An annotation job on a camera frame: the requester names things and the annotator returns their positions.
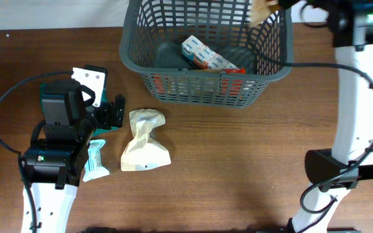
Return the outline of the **beige brown bag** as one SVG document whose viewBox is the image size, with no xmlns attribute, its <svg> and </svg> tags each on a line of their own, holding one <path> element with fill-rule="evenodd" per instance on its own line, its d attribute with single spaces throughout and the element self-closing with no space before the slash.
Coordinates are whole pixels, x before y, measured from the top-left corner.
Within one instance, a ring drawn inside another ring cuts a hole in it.
<svg viewBox="0 0 373 233">
<path fill-rule="evenodd" d="M 281 6 L 278 4 L 278 0 L 253 0 L 249 25 L 251 27 L 257 26 L 265 21 L 272 13 L 280 9 Z"/>
</svg>

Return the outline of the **white tissue multipack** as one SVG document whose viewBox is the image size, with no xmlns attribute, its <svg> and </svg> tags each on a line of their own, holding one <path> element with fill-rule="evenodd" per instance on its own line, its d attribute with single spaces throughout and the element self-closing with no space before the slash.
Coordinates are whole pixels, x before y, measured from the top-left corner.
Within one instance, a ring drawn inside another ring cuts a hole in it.
<svg viewBox="0 0 373 233">
<path fill-rule="evenodd" d="M 187 61 L 192 62 L 200 69 L 238 69 L 235 64 L 210 49 L 195 36 L 189 36 L 182 42 L 181 52 Z"/>
</svg>

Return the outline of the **orange biscuit package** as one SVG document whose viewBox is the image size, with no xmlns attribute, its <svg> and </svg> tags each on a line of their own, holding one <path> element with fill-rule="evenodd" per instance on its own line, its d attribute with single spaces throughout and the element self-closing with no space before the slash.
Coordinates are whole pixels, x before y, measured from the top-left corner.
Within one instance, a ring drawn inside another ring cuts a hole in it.
<svg viewBox="0 0 373 233">
<path fill-rule="evenodd" d="M 155 93 L 159 96 L 168 94 L 170 98 L 179 95 L 182 99 L 196 98 L 203 95 L 209 98 L 210 94 L 218 96 L 238 96 L 241 89 L 248 91 L 255 82 L 248 81 L 245 84 L 243 80 L 230 80 L 227 78 L 209 78 L 209 77 L 181 77 L 178 80 L 169 75 L 154 75 L 152 81 L 155 87 Z"/>
</svg>

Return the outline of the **green Nescafe coffee bag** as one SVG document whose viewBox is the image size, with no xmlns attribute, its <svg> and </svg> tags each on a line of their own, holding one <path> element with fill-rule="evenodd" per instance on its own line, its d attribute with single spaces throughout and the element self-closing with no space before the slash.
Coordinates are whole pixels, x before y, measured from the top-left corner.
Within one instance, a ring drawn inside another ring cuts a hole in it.
<svg viewBox="0 0 373 233">
<path fill-rule="evenodd" d="M 115 97 L 114 102 L 108 102 L 106 97 L 106 88 L 102 91 L 102 97 L 99 107 L 95 107 L 97 115 L 100 117 L 99 125 L 93 133 L 94 137 L 109 133 L 121 128 L 124 119 L 124 108 L 126 99 L 120 94 Z"/>
</svg>

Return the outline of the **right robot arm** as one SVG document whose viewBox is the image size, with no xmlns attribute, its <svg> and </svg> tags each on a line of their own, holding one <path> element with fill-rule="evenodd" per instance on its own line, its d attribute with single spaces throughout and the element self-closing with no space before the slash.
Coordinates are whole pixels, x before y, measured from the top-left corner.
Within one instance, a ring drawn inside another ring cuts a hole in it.
<svg viewBox="0 0 373 233">
<path fill-rule="evenodd" d="M 310 1 L 328 13 L 339 75 L 337 133 L 330 149 L 310 150 L 310 185 L 288 232 L 326 232 L 339 203 L 373 179 L 373 1 Z"/>
</svg>

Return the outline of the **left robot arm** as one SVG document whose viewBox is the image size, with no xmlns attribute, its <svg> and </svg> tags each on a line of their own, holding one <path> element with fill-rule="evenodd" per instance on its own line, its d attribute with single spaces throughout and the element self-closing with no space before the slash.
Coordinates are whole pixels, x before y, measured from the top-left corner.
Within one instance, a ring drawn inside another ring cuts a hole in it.
<svg viewBox="0 0 373 233">
<path fill-rule="evenodd" d="M 48 83 L 41 94 L 44 119 L 20 158 L 29 186 L 23 191 L 22 232 L 65 232 L 96 130 L 119 128 L 126 99 L 95 106 L 102 94 L 76 80 Z"/>
</svg>

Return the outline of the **beige paper pouch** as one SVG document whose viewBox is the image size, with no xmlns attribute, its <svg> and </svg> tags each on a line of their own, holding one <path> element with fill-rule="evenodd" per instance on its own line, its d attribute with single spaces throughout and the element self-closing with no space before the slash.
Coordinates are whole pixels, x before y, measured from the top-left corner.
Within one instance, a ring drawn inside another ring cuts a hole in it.
<svg viewBox="0 0 373 233">
<path fill-rule="evenodd" d="M 133 139 L 128 142 L 120 158 L 122 172 L 139 172 L 171 164 L 169 151 L 151 133 L 166 123 L 164 115 L 155 109 L 130 112 Z"/>
</svg>

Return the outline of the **small teal snack packet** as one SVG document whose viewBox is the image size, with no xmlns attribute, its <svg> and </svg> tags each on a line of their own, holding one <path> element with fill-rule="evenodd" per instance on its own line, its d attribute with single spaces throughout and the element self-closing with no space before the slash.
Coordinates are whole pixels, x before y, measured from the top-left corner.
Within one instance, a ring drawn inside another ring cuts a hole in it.
<svg viewBox="0 0 373 233">
<path fill-rule="evenodd" d="M 101 149 L 106 144 L 104 139 L 91 140 L 88 147 L 89 158 L 84 166 L 83 182 L 108 176 L 109 170 L 102 165 Z"/>
</svg>

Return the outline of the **grey plastic basket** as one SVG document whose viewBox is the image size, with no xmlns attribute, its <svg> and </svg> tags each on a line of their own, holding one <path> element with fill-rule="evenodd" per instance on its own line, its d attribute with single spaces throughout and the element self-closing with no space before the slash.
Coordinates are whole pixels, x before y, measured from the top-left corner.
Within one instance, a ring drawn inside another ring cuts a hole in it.
<svg viewBox="0 0 373 233">
<path fill-rule="evenodd" d="M 245 108 L 293 61 L 290 10 L 251 24 L 251 1 L 131 1 L 120 58 L 163 102 Z"/>
</svg>

